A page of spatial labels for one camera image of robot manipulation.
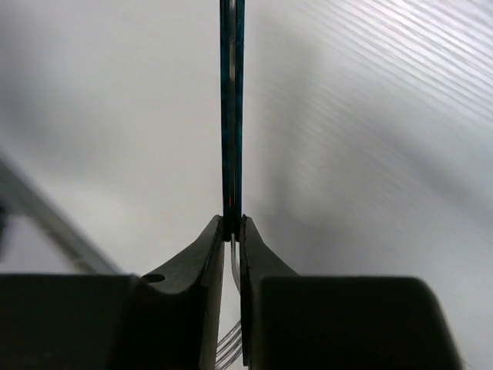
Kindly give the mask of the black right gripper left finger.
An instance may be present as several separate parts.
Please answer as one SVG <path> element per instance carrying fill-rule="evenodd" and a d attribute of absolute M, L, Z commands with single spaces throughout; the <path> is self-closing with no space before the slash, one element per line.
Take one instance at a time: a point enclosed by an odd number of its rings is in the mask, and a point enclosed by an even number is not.
<path fill-rule="evenodd" d="M 212 369 L 223 219 L 142 277 L 3 274 L 3 369 Z"/>

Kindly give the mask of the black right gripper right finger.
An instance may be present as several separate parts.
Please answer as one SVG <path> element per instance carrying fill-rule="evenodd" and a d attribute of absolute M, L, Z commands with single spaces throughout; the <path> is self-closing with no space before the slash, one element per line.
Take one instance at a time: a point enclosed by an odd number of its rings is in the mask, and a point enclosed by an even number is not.
<path fill-rule="evenodd" d="M 240 224 L 243 363 L 250 369 L 460 369 L 434 292 L 415 277 L 303 276 Z"/>

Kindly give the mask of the green handle silver fork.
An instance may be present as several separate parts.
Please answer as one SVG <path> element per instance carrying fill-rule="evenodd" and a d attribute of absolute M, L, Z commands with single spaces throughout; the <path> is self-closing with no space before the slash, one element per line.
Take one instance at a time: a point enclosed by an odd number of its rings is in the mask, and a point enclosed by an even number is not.
<path fill-rule="evenodd" d="M 233 281 L 240 289 L 242 218 L 243 64 L 245 2 L 220 1 L 220 109 L 224 240 L 230 243 Z"/>

